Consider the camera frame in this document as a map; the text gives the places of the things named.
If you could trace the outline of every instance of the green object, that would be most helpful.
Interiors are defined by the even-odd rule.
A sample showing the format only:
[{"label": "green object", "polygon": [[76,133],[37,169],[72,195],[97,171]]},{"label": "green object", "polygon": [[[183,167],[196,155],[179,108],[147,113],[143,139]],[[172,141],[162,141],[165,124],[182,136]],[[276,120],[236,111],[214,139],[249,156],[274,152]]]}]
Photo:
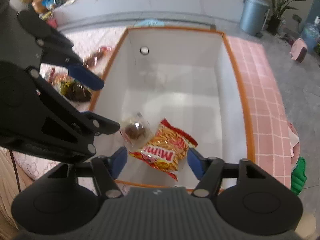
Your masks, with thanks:
[{"label": "green object", "polygon": [[320,56],[320,44],[318,43],[318,45],[314,48],[315,53]]},{"label": "green object", "polygon": [[303,186],[307,181],[306,160],[303,157],[299,157],[297,161],[297,167],[291,173],[291,191],[295,195],[299,195],[303,190]]},{"label": "green object", "polygon": [[286,10],[298,10],[295,7],[289,6],[289,4],[292,2],[306,2],[306,0],[271,0],[273,16],[277,19],[280,19]]}]

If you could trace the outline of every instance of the mimi snack bag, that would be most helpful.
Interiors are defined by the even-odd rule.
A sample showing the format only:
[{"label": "mimi snack bag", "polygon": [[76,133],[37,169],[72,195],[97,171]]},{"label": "mimi snack bag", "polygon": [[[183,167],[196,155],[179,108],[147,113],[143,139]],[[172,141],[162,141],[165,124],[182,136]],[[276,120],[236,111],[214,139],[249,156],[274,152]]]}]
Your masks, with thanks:
[{"label": "mimi snack bag", "polygon": [[178,170],[178,162],[186,157],[189,147],[197,145],[198,143],[190,135],[163,119],[156,135],[141,149],[130,152],[130,155],[177,180],[175,171]]}]

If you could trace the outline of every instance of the concrete floor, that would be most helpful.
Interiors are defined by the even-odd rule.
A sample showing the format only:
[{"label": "concrete floor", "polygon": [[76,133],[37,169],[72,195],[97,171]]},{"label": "concrete floor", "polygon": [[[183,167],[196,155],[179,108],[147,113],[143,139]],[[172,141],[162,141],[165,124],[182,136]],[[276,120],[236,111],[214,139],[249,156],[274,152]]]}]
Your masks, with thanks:
[{"label": "concrete floor", "polygon": [[[34,58],[34,42],[14,20],[16,13],[4,8],[0,14],[0,59],[14,61],[22,67]],[[318,59],[307,55],[299,64],[291,60],[290,46],[264,33],[261,39],[239,31],[237,24],[216,19],[218,30],[228,35],[263,44],[283,97],[290,122],[296,127],[301,143],[301,156],[307,161],[308,180],[300,195],[305,211],[315,215],[320,232],[320,68]]]}]

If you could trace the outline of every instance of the wrapped food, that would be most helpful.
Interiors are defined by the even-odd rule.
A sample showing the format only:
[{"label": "wrapped food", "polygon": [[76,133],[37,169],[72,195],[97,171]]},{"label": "wrapped food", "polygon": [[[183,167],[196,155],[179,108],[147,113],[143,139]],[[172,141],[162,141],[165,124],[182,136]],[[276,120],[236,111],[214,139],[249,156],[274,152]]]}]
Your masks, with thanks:
[{"label": "wrapped food", "polygon": [[88,88],[70,77],[67,73],[56,73],[55,68],[47,75],[46,80],[63,96],[74,102],[89,102],[91,92]]},{"label": "wrapped food", "polygon": [[53,10],[56,7],[54,0],[42,0],[41,4],[44,7],[46,7],[49,11]]},{"label": "wrapped food", "polygon": [[178,170],[179,161],[186,157],[189,147],[197,145],[190,135],[163,119],[156,135],[139,150],[130,152],[130,155],[177,180],[175,171]]},{"label": "wrapped food", "polygon": [[46,13],[49,10],[42,4],[43,0],[33,0],[32,7],[37,14]]},{"label": "wrapped food", "polygon": [[65,88],[61,88],[61,94],[67,99],[74,102],[89,102],[91,100],[91,92],[81,83],[72,81],[70,83],[64,83],[63,86],[65,86]]},{"label": "wrapped food", "polygon": [[110,47],[100,47],[96,52],[84,60],[83,66],[87,69],[94,68],[98,61],[108,54],[108,51],[111,51]]},{"label": "wrapped food", "polygon": [[148,122],[141,113],[130,116],[121,124],[120,133],[129,151],[142,147],[151,137]]}]

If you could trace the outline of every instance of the pink checkered cloth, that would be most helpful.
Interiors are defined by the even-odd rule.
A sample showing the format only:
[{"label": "pink checkered cloth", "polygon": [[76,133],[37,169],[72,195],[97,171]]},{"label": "pink checkered cloth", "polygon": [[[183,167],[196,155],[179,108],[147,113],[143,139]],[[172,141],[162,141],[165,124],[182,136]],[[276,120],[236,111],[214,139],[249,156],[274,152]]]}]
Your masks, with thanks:
[{"label": "pink checkered cloth", "polygon": [[261,44],[228,37],[247,94],[256,164],[291,186],[287,117],[281,95]]}]

